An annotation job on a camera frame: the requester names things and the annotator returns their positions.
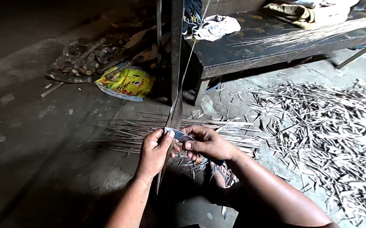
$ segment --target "white cloth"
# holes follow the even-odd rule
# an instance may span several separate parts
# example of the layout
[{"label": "white cloth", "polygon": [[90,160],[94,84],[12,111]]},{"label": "white cloth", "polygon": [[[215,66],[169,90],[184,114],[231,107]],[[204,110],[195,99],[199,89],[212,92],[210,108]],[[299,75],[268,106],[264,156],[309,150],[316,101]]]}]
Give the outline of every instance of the white cloth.
[{"label": "white cloth", "polygon": [[294,5],[302,5],[307,8],[327,7],[332,5],[342,5],[351,8],[356,5],[359,0],[281,0],[282,2]]},{"label": "white cloth", "polygon": [[198,40],[215,41],[225,34],[241,30],[241,26],[235,18],[214,15],[204,18],[201,28],[193,36]]}]

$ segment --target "right hand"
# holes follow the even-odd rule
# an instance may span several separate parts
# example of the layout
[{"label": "right hand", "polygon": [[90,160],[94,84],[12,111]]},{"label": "right hand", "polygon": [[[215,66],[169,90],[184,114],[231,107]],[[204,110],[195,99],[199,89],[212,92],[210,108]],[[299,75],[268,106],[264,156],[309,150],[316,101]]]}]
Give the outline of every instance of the right hand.
[{"label": "right hand", "polygon": [[193,125],[180,131],[196,140],[183,144],[183,150],[187,150],[187,156],[192,160],[197,159],[197,153],[206,154],[215,160],[231,160],[240,151],[209,127]]}]

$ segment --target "table leg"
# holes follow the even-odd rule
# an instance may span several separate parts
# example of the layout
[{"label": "table leg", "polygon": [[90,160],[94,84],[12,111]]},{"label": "table leg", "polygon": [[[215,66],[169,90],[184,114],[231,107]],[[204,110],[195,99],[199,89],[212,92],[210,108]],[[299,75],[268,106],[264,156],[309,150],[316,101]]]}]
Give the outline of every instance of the table leg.
[{"label": "table leg", "polygon": [[356,60],[357,58],[362,56],[364,53],[366,53],[366,47],[363,48],[362,50],[360,50],[358,53],[354,54],[352,57],[347,59],[345,62],[339,64],[335,69],[337,69],[337,70],[341,69],[342,67],[346,66],[347,64],[353,62],[354,60]]},{"label": "table leg", "polygon": [[206,79],[202,81],[201,79],[198,81],[197,88],[196,88],[196,95],[194,95],[194,106],[198,106],[201,104],[201,100],[204,97],[204,94],[207,90],[208,83],[210,79]]}]

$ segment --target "dark wooden table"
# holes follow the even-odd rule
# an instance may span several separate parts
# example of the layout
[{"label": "dark wooden table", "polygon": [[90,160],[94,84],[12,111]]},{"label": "dark wooden table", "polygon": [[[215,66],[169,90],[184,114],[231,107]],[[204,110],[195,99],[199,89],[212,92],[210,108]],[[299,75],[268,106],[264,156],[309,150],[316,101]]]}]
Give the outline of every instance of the dark wooden table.
[{"label": "dark wooden table", "polygon": [[[300,28],[257,11],[233,13],[230,17],[238,20],[242,28],[240,32],[225,35],[214,42],[200,40],[194,46],[195,55],[193,54],[190,61],[191,67],[198,75],[194,105],[201,103],[212,78],[366,44],[366,28],[360,28],[329,39],[322,39],[319,43],[312,41],[274,47],[265,47],[260,44],[234,47],[232,44],[248,41],[250,38],[274,36],[297,31]],[[362,11],[352,10],[348,20],[364,17],[366,17],[366,8]],[[193,43],[193,40],[183,42],[182,52],[189,53]]]}]

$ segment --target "concrete floor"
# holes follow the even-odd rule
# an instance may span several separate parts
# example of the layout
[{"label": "concrete floor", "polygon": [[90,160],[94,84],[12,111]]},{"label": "concrete floor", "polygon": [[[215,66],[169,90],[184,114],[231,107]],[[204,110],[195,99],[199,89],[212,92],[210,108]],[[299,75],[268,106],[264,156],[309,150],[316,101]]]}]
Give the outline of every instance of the concrete floor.
[{"label": "concrete floor", "polygon": [[[0,73],[9,80],[7,84],[0,84],[0,227],[99,227],[105,223],[122,189],[133,176],[139,156],[125,157],[125,153],[105,150],[85,141],[103,138],[104,128],[99,125],[105,125],[109,120],[139,118],[135,111],[167,114],[169,107],[150,98],[144,102],[114,98],[102,93],[94,84],[66,84],[41,98],[44,86],[50,83],[44,78],[42,66],[50,63],[63,47],[57,40],[41,42],[45,42],[44,45],[25,48],[37,51],[24,52],[22,49],[14,53],[25,59],[18,59],[13,54],[0,59],[3,60]],[[353,53],[337,51],[333,59],[341,62]],[[22,74],[26,77],[16,80],[15,76]],[[241,76],[248,74],[252,74],[252,70],[244,71]],[[211,92],[204,97],[200,107],[184,104],[185,115],[188,117],[190,110],[201,108],[204,119],[223,117],[228,107],[230,117],[251,115],[238,98],[230,103],[232,96],[229,93],[254,84],[272,85],[291,79],[344,87],[352,85],[356,78],[366,80],[365,59],[347,66],[342,77],[328,61],[322,60],[299,69],[288,68],[248,77],[252,83],[244,80],[224,82],[226,89],[221,93],[222,102],[219,93]],[[269,154],[269,151],[264,150],[262,154]],[[291,178],[292,184],[300,183],[297,174],[287,173],[280,163],[268,156],[263,156],[261,163]],[[316,195],[309,197],[323,205],[323,199]],[[180,225],[200,223],[206,227],[231,227],[232,218],[236,216],[233,214],[224,222],[220,207],[210,205],[203,198],[180,201],[178,206],[193,212],[182,219]],[[340,224],[343,228],[350,227],[345,221]]]}]

